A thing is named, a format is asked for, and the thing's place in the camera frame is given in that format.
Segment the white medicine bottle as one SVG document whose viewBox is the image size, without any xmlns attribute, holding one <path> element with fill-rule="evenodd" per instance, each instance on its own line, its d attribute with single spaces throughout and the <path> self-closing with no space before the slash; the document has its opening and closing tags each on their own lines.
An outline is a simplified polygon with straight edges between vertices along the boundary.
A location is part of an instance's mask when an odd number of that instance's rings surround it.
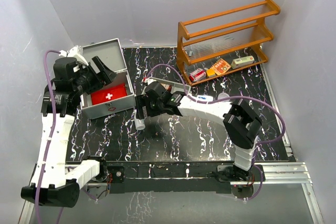
<svg viewBox="0 0 336 224">
<path fill-rule="evenodd" d="M 145 129 L 144 120 L 134 119 L 134 123 L 135 123 L 135 128 L 137 131 L 141 131 Z"/>
</svg>

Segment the red first aid pouch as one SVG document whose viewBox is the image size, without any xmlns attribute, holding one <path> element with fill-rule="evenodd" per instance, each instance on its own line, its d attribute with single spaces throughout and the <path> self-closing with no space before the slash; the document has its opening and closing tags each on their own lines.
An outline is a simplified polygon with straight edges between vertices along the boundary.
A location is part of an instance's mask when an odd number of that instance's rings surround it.
<svg viewBox="0 0 336 224">
<path fill-rule="evenodd" d="M 99 90 L 91 94 L 91 101 L 93 105 L 110 102 L 119 98 L 127 96 L 127 90 L 124 83 L 114 87 Z"/>
</svg>

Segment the brown syrup bottle orange cap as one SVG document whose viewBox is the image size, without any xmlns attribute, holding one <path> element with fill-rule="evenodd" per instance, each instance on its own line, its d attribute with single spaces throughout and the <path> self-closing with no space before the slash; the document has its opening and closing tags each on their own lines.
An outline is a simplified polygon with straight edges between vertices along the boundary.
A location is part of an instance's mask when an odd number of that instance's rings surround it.
<svg viewBox="0 0 336 224">
<path fill-rule="evenodd" d="M 171 90 L 172 90 L 172 85 L 170 85 L 170 84 L 162 83 L 162 86 L 163 86 L 167 91 L 171 91 Z"/>
</svg>

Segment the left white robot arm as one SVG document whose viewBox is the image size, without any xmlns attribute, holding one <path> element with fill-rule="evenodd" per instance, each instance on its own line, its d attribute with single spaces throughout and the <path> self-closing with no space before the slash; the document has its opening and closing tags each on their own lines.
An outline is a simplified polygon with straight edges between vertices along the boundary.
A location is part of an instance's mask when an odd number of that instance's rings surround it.
<svg viewBox="0 0 336 224">
<path fill-rule="evenodd" d="M 66 171 L 66 153 L 72 125 L 83 94 L 91 94 L 113 82 L 117 74 L 98 56 L 92 65 L 80 63 L 74 57 L 55 61 L 55 77 L 47 78 L 41 106 L 43 133 L 39 157 L 28 186 L 21 189 L 21 197 L 39 206 L 72 208 L 80 190 L 93 178 L 104 181 L 108 177 L 106 160 L 88 156 L 80 165 Z"/>
</svg>

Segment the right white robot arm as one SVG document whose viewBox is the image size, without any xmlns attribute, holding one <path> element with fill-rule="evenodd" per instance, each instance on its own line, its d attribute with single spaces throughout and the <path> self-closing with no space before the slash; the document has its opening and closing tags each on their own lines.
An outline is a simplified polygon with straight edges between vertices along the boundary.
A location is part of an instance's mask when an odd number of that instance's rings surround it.
<svg viewBox="0 0 336 224">
<path fill-rule="evenodd" d="M 262 121 L 244 99 L 206 102 L 182 91 L 171 92 L 153 81 L 135 97 L 136 129 L 144 129 L 145 118 L 161 114 L 192 116 L 224 127 L 235 145 L 235 159 L 232 167 L 221 173 L 236 180 L 247 180 L 253 174 L 256 138 Z"/>
</svg>

